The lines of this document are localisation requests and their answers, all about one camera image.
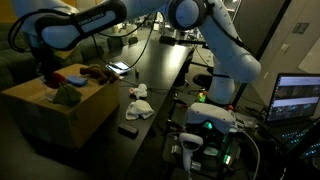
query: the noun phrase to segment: cloth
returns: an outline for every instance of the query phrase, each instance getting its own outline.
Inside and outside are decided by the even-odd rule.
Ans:
[[[129,104],[126,111],[127,120],[135,120],[141,116],[143,119],[147,119],[154,114],[154,110],[151,108],[148,102],[144,100],[136,100]]]
[[[147,89],[147,85],[139,84],[138,88],[130,88],[129,92],[135,95],[137,99],[140,99],[140,97],[146,98],[148,96]]]

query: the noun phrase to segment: monitor screen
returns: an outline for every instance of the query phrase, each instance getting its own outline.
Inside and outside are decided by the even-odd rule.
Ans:
[[[313,116],[320,98],[320,74],[278,74],[266,122]]]

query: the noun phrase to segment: floor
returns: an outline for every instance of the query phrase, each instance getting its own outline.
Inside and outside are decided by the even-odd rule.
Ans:
[[[144,27],[138,31],[138,39],[147,38],[149,29]],[[153,31],[151,38],[160,37],[158,31]],[[199,64],[212,65],[213,55],[207,49],[198,48],[194,54],[194,62]],[[186,79],[189,86],[177,87],[175,90],[178,96],[188,104],[192,103],[195,94],[188,94],[190,89],[198,89],[199,86],[192,82],[192,77],[197,73],[206,73],[204,66],[190,66]],[[159,117],[154,124],[155,136],[147,136],[139,153],[137,154],[131,169],[127,174],[127,179],[161,179],[163,176],[164,164],[162,161],[161,143],[163,140],[162,130],[168,117],[168,111],[172,103],[173,92],[168,95]],[[240,98],[238,105],[254,107],[261,109],[261,99],[254,92],[254,89],[248,85]],[[178,121],[184,116],[185,108],[179,107],[176,110],[174,118]],[[8,115],[3,102],[0,102],[0,179],[2,180],[86,180],[97,179],[94,174],[86,174],[72,166],[65,165],[54,159],[49,159],[39,155],[34,148],[21,135],[14,121]]]

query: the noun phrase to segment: laptop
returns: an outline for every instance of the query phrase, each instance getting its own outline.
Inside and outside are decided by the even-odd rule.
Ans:
[[[264,124],[273,138],[290,149],[314,126],[320,100],[320,74],[279,73]],[[320,154],[320,141],[304,157]]]

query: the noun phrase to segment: desk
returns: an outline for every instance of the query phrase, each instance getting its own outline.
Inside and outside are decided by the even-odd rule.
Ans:
[[[139,57],[144,43],[145,41],[139,41],[130,47],[125,46],[122,50],[110,52],[106,55],[108,57],[107,60],[112,62],[125,61],[131,65]],[[38,153],[84,171],[94,176],[95,179],[125,179],[126,173],[189,51],[188,47],[159,44],[158,41],[150,40],[144,55],[135,66],[140,71],[139,79],[136,79],[134,71],[129,72],[124,78],[131,83],[144,83],[149,89],[155,88],[148,90],[148,97],[146,98],[146,101],[155,111],[153,116],[146,120],[127,121],[125,119],[125,111],[128,105],[135,101],[135,98],[130,97],[128,94],[130,85],[126,82],[121,82],[120,106],[79,151],[76,153],[67,152],[65,149],[61,150],[60,148],[49,146],[48,148],[42,147],[42,150],[38,151]],[[98,60],[87,63],[103,64]],[[118,125],[121,122],[127,122],[139,129],[139,135],[136,139],[132,140],[117,132]]]

